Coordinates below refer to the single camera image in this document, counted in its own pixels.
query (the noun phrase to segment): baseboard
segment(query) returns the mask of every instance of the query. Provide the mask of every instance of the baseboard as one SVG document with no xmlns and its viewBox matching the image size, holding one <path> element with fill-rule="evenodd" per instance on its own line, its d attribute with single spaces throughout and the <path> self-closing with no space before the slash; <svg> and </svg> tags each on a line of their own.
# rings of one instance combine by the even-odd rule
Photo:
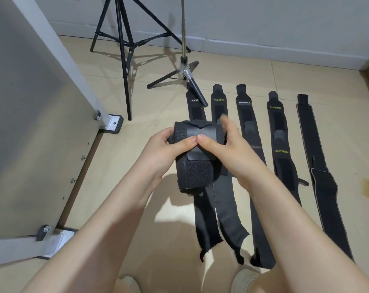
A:
<svg viewBox="0 0 369 293">
<path fill-rule="evenodd" d="M 58 35 L 93 38 L 96 25 L 64 23 L 49 21 Z M 117 30 L 111 27 L 102 27 L 102 31 L 117 36 Z M 161 34 L 133 31 L 134 40 L 142 40 Z M 233 55 L 239 57 L 251 57 L 266 60 L 278 60 L 283 62 L 305 63 L 317 66 L 336 67 L 344 69 L 360 70 L 369 57 L 360 57 L 344 54 L 330 54 L 302 49 L 281 48 L 267 45 L 245 44 L 232 41 L 220 41 L 200 37 L 186 37 L 186 44 L 195 51 L 208 52 L 212 54 Z M 170 37 L 156 39 L 148 45 L 180 48 L 180 45 Z"/>
</svg>

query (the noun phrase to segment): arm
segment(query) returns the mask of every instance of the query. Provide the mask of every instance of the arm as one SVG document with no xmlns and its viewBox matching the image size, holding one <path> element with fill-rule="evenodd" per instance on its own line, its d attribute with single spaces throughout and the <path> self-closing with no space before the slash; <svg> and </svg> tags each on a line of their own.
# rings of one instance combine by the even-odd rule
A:
<svg viewBox="0 0 369 293">
<path fill-rule="evenodd" d="M 312 221 L 282 182 L 221 117 L 226 146 L 199 135 L 197 142 L 216 155 L 250 194 L 278 266 L 293 292 L 369 292 L 369 280 Z"/>
<path fill-rule="evenodd" d="M 195 137 L 173 145 L 174 128 L 152 136 L 133 167 L 75 236 L 22 292 L 111 292 L 151 193 Z"/>
</svg>

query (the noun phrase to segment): forearm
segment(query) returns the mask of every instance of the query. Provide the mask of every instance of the forearm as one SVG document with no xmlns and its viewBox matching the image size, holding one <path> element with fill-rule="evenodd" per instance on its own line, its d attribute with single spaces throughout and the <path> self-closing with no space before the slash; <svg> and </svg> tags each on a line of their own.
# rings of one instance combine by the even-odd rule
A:
<svg viewBox="0 0 369 293">
<path fill-rule="evenodd" d="M 24 291 L 110 292 L 153 190 L 152 181 L 148 171 L 133 166 Z"/>
<path fill-rule="evenodd" d="M 258 171 L 248 179 L 274 256 L 294 292 L 369 292 L 369 280 L 272 172 Z"/>
</svg>

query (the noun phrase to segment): metal pole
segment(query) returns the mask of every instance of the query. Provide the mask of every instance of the metal pole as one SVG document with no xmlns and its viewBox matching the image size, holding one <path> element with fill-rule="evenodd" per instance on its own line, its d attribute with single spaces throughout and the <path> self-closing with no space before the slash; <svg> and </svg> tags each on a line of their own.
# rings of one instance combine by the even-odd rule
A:
<svg viewBox="0 0 369 293">
<path fill-rule="evenodd" d="M 182 0 L 182 57 L 186 57 L 185 0 Z"/>
</svg>

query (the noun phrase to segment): left hand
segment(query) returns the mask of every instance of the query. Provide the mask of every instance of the left hand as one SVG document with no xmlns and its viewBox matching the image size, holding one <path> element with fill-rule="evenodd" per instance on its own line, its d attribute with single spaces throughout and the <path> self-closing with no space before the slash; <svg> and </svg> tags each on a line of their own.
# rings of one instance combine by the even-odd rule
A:
<svg viewBox="0 0 369 293">
<path fill-rule="evenodd" d="M 146 168 L 153 175 L 152 187 L 155 190 L 170 169 L 175 158 L 197 145 L 196 136 L 186 138 L 178 143 L 170 144 L 168 138 L 174 133 L 174 128 L 166 128 L 150 137 L 135 166 Z"/>
</svg>

